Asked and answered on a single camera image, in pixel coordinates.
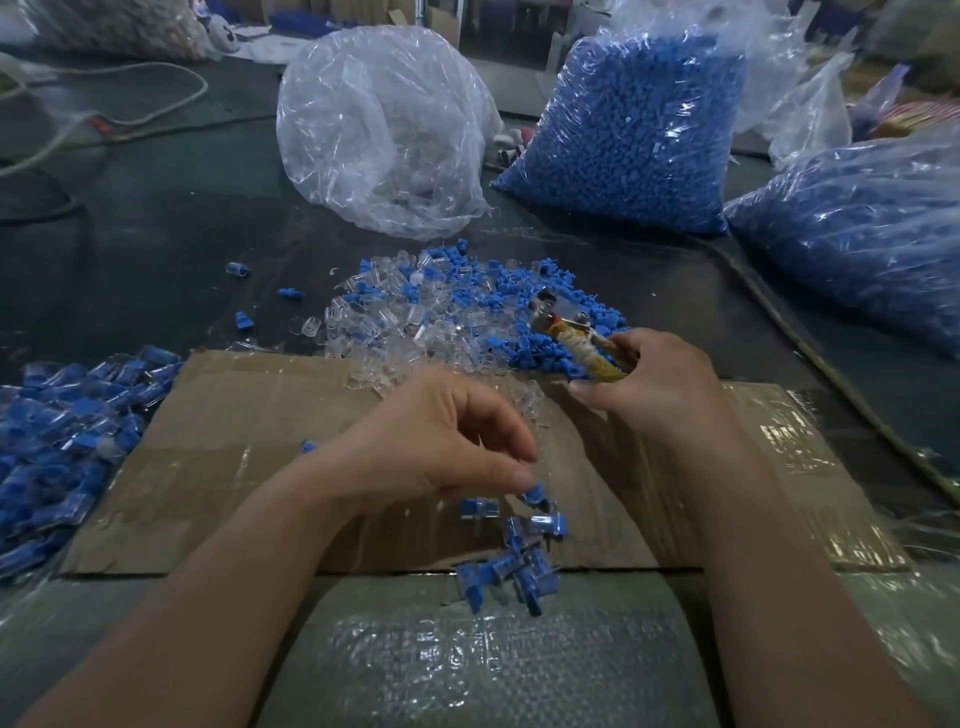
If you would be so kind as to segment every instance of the white plastic bag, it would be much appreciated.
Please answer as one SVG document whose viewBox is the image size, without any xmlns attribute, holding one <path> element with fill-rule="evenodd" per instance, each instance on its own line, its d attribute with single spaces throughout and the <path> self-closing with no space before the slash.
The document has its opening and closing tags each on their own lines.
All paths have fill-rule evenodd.
<svg viewBox="0 0 960 728">
<path fill-rule="evenodd" d="M 283 166 L 303 197 L 417 240 L 490 209 L 480 167 L 502 129 L 469 61 L 416 26 L 321 38 L 287 66 L 276 110 Z"/>
<path fill-rule="evenodd" d="M 209 39 L 190 0 L 18 0 L 36 40 L 59 51 L 200 61 Z"/>
<path fill-rule="evenodd" d="M 770 159 L 778 170 L 851 143 L 840 74 L 852 61 L 852 53 L 838 53 L 813 78 L 780 99 L 760 125 L 760 133 L 770 140 Z"/>
</svg>

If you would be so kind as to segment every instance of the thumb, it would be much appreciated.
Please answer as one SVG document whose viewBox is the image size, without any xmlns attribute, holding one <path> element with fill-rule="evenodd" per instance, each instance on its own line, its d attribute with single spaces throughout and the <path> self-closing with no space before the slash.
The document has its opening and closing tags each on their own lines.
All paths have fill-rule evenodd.
<svg viewBox="0 0 960 728">
<path fill-rule="evenodd" d="M 481 448 L 464 437 L 456 448 L 449 449 L 434 483 L 470 489 L 478 496 L 524 493 L 537 485 L 530 469 L 503 452 Z"/>
<path fill-rule="evenodd" d="M 570 382 L 570 394 L 590 409 L 614 410 L 617 396 L 616 384 L 600 382 L 597 384 L 574 379 Z"/>
</svg>

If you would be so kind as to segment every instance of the forearm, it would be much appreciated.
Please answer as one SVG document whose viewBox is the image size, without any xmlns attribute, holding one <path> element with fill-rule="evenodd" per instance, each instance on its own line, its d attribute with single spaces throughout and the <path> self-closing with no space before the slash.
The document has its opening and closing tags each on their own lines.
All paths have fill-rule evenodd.
<svg viewBox="0 0 960 728">
<path fill-rule="evenodd" d="M 737 725 L 929 725 L 759 449 L 683 450 Z"/>
<path fill-rule="evenodd" d="M 246 725 L 320 557 L 348 517 L 306 477 L 295 462 L 261 485 L 22 728 Z"/>
</svg>

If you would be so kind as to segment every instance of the right hand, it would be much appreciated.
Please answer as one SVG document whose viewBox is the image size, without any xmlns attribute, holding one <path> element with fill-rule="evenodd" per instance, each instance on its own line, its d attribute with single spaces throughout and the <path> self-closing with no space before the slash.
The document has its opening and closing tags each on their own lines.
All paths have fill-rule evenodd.
<svg viewBox="0 0 960 728">
<path fill-rule="evenodd" d="M 570 382 L 570 392 L 587 407 L 612 412 L 666 445 L 742 431 L 705 353 L 650 328 L 620 331 L 611 341 L 638 357 L 636 368 L 614 383 Z"/>
</svg>

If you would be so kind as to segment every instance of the pile of plastic parts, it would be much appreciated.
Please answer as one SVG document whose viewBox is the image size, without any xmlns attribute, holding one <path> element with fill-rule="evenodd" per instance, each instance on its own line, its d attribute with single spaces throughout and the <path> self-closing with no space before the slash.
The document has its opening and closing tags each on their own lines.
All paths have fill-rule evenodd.
<svg viewBox="0 0 960 728">
<path fill-rule="evenodd" d="M 0 387 L 0 581 L 69 541 L 181 366 L 176 354 L 146 346 L 92 369 L 34 362 L 21 386 Z"/>
<path fill-rule="evenodd" d="M 555 260 L 529 267 L 515 260 L 467 257 L 467 241 L 419 255 L 362 260 L 324 313 L 325 355 L 354 360 L 348 387 L 386 396 L 421 363 L 455 371 L 507 373 L 508 368 L 563 373 L 584 370 L 563 345 L 530 329 L 528 303 L 545 286 L 589 316 L 597 332 L 622 328 L 620 312 L 583 290 Z"/>
<path fill-rule="evenodd" d="M 550 564 L 544 543 L 564 539 L 566 518 L 557 512 L 557 504 L 545 495 L 539 483 L 520 500 L 542 513 L 529 519 L 505 519 L 502 551 L 487 561 L 465 562 L 456 567 L 457 587 L 473 614 L 483 608 L 485 588 L 505 586 L 512 581 L 516 598 L 533 617 L 543 614 L 540 598 L 560 589 L 560 574 Z M 466 498 L 460 506 L 464 520 L 479 523 L 499 516 L 500 504 L 492 498 Z"/>
</svg>

